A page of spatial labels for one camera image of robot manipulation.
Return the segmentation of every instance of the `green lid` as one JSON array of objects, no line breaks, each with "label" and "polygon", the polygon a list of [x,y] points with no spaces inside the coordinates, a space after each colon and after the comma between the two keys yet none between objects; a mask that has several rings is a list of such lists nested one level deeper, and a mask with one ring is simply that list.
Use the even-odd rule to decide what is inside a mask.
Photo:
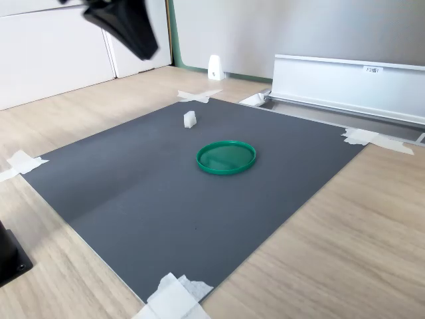
[{"label": "green lid", "polygon": [[254,165],[255,149],[247,143],[220,141],[201,148],[197,162],[204,171],[217,175],[240,173]]}]

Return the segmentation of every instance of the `masking tape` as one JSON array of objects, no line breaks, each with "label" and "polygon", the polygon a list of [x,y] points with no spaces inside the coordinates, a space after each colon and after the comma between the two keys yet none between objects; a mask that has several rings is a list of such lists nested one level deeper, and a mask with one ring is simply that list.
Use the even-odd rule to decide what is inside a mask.
[{"label": "masking tape", "polygon": [[19,150],[11,158],[7,159],[7,162],[12,168],[0,173],[0,182],[11,179],[18,174],[26,174],[41,164],[47,163],[48,160],[32,158],[23,150]]},{"label": "masking tape", "polygon": [[200,94],[191,94],[183,91],[178,91],[179,97],[183,98],[180,102],[190,102],[190,101],[198,101],[202,103],[208,103],[210,96],[221,92],[222,90],[214,90],[214,91],[206,91]]},{"label": "masking tape", "polygon": [[262,93],[251,95],[249,98],[246,98],[245,100],[242,100],[239,102],[239,104],[249,105],[249,106],[257,106],[263,103],[264,103],[264,94]]},{"label": "masking tape", "polygon": [[360,130],[356,128],[346,128],[345,131],[346,132],[342,134],[342,136],[346,137],[344,142],[347,142],[349,144],[367,145],[368,143],[372,143],[382,148],[387,148],[396,152],[414,155],[413,151],[410,148],[407,148],[403,145],[403,142],[392,140],[386,136],[380,135],[379,133]]},{"label": "masking tape", "polygon": [[198,303],[213,288],[204,282],[178,280],[169,273],[133,319],[210,319]]}]

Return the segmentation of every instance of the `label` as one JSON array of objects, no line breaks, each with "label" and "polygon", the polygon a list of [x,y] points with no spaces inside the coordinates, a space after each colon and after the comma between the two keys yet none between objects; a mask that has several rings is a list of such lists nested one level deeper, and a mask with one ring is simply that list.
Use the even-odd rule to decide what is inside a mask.
[{"label": "label", "polygon": [[367,65],[365,65],[363,67],[363,72],[369,73],[369,74],[381,74],[382,72],[384,72],[384,68],[381,68],[380,66],[367,66]]}]

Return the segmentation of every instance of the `floor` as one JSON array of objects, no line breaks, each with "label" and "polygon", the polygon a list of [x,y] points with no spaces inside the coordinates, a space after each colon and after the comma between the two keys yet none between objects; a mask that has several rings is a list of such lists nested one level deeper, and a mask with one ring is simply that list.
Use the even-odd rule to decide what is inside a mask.
[{"label": "floor", "polygon": [[[266,87],[165,67],[4,110],[0,169],[19,149],[37,157],[168,106],[177,90],[236,103]],[[368,145],[216,288],[208,315],[423,318],[425,148],[409,147]],[[130,319],[143,307],[21,176],[0,183],[0,207],[35,264],[0,288],[0,318]]]}]

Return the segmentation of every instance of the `white foam block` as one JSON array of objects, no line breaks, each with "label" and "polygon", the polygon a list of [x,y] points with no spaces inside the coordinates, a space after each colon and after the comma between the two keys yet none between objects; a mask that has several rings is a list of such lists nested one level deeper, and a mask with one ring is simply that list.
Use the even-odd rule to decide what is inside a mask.
[{"label": "white foam block", "polygon": [[191,128],[197,123],[197,117],[195,116],[195,111],[188,111],[184,115],[184,122],[186,128]]}]

